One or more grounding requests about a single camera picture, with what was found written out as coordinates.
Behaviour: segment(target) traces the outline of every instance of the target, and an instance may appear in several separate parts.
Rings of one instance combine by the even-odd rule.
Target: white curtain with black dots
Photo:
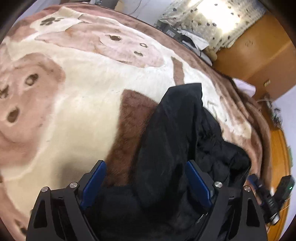
[[[217,52],[230,48],[265,12],[258,0],[176,0],[159,20],[204,38]]]

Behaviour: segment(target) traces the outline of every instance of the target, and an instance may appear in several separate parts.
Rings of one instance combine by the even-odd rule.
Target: wooden furniture
[[[296,48],[277,19],[265,14],[230,49],[217,53],[213,66],[256,86],[255,99],[268,92],[277,99],[296,84]]]
[[[287,143],[284,133],[281,129],[275,128],[272,121],[264,107],[262,113],[267,120],[271,132],[271,156],[272,156],[272,181],[271,187],[276,189],[283,176],[290,175],[290,160],[287,150]],[[275,226],[268,228],[268,241],[278,241],[284,228],[286,217],[288,214],[288,200],[280,212],[280,221]]]

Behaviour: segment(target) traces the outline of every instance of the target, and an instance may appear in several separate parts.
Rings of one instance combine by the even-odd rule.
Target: bed
[[[19,21],[0,45],[0,218],[25,240],[40,189],[78,181],[98,159],[106,186],[130,182],[149,117],[172,86],[202,84],[224,140],[271,183],[270,131],[260,106],[161,31],[110,9],[55,5]]]

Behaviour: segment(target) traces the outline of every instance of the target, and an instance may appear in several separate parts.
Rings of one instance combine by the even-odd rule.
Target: black garment
[[[132,186],[102,189],[87,210],[101,241],[195,238],[207,211],[191,196],[184,173],[188,160],[214,181],[243,186],[250,159],[222,139],[201,97],[198,83],[168,89],[142,137]]]

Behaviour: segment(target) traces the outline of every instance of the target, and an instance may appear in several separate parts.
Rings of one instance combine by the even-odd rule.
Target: metal screw
[[[70,183],[70,188],[75,188],[75,187],[77,187],[77,185],[78,185],[78,183],[72,182],[72,183]]]
[[[48,187],[41,188],[41,192],[46,192],[48,190]]]
[[[215,182],[215,186],[218,187],[218,188],[221,188],[223,185],[221,182]]]
[[[247,191],[247,192],[250,192],[251,188],[249,186],[244,186],[244,190]]]

